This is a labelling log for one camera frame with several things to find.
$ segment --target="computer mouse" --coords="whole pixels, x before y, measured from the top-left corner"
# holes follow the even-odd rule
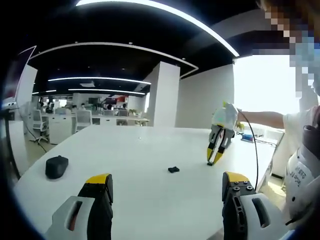
[[[45,175],[48,179],[61,178],[69,165],[68,158],[56,156],[45,162]]]

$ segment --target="cable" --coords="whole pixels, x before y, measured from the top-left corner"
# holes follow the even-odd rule
[[[22,114],[21,114],[21,112],[20,112],[20,107],[18,106],[18,102],[16,102],[16,106],[17,106],[16,109],[17,109],[17,111],[18,111],[18,113],[19,113],[19,115],[20,115],[20,118],[21,118],[22,122],[23,122],[24,125],[25,125],[25,128],[26,128],[27,131],[34,137],[34,140],[36,141],[36,140],[37,140],[36,136],[29,130],[28,124],[25,123],[24,118],[22,117]],[[48,152],[48,151],[40,144],[40,142],[38,142],[38,145],[43,149],[43,151],[44,151],[45,153]]]
[[[256,181],[255,181],[254,190],[257,191],[258,178],[259,178],[259,160],[258,160],[258,150],[257,150],[256,138],[255,138],[254,131],[253,131],[252,127],[251,127],[251,124],[250,124],[248,118],[247,118],[241,111],[239,111],[239,113],[242,114],[242,116],[244,117],[244,119],[245,119],[245,120],[247,121],[247,123],[249,124],[250,130],[251,130],[252,136],[253,136],[253,141],[254,141],[254,146],[255,146],[255,156],[256,156]]]

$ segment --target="black ceiling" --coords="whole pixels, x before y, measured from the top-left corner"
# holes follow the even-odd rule
[[[76,7],[78,0],[45,1],[37,11],[34,28],[21,49],[37,45],[34,55],[48,49],[89,42],[109,42],[140,46],[186,61],[199,67],[194,74],[232,63],[233,55],[220,43],[214,43],[195,53],[184,49],[185,43],[204,31],[194,24],[150,6],[127,2],[103,2]],[[207,26],[234,15],[258,8],[254,0],[157,0],[183,11]],[[262,40],[277,38],[276,31],[252,31],[226,39],[240,55],[249,54]],[[122,46],[86,45],[62,48],[39,55],[29,61],[38,69],[34,92],[81,88],[77,81],[48,82],[65,77],[113,77],[143,81],[152,69],[164,61],[181,67],[181,75],[193,67],[152,52]],[[137,84],[95,80],[100,89],[134,91]],[[142,89],[148,92],[149,87]]]

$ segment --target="blue object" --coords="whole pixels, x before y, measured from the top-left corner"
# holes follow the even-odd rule
[[[254,137],[252,136],[252,134],[243,134],[242,135],[242,140],[253,142],[254,141]]]

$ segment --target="computer monitor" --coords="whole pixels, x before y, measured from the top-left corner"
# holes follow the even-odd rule
[[[115,105],[115,104],[117,104],[117,99],[107,97],[107,98],[104,100],[104,104],[107,104],[107,105],[109,105],[109,104]]]
[[[89,104],[92,104],[92,105],[97,105],[98,102],[99,102],[99,99],[98,98],[93,98],[93,97],[89,97]]]

